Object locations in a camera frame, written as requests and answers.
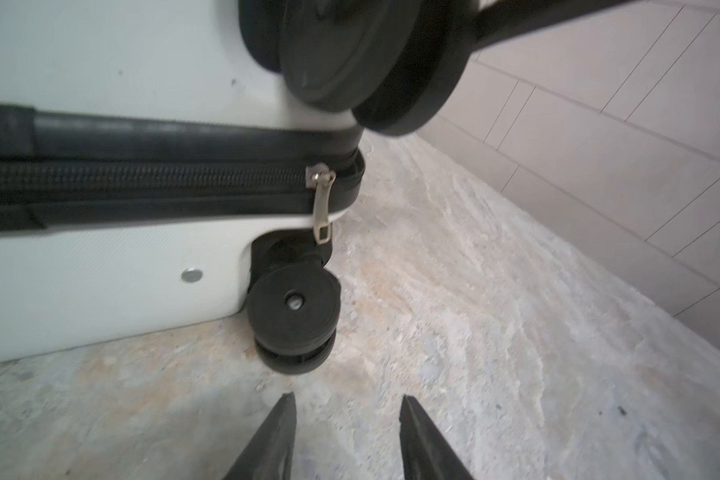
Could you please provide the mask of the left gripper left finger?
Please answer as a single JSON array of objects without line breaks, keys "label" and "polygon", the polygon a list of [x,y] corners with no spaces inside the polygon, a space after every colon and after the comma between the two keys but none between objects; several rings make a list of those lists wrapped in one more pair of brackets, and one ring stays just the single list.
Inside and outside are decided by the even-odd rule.
[{"label": "left gripper left finger", "polygon": [[290,479],[296,428],[295,395],[285,393],[223,479]]}]

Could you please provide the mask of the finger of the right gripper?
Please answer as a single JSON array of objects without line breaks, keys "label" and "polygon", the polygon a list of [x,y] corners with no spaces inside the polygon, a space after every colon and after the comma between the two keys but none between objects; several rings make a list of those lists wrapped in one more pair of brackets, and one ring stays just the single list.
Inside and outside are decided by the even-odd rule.
[{"label": "finger of the right gripper", "polygon": [[474,51],[627,3],[627,0],[504,0],[474,20]]}]

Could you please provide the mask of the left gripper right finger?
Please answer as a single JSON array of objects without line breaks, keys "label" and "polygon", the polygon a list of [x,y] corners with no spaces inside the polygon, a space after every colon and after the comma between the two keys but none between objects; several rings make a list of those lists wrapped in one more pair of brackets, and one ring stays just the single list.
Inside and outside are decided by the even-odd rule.
[{"label": "left gripper right finger", "polygon": [[473,480],[473,476],[414,396],[403,396],[399,422],[405,480]]}]

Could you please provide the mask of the black and white suitcase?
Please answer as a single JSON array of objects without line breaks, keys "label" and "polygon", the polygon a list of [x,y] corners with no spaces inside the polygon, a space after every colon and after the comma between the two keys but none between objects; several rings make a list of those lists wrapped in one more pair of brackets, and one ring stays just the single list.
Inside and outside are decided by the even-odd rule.
[{"label": "black and white suitcase", "polygon": [[446,102],[475,1],[0,1],[0,362],[251,314],[330,355],[366,131]]}]

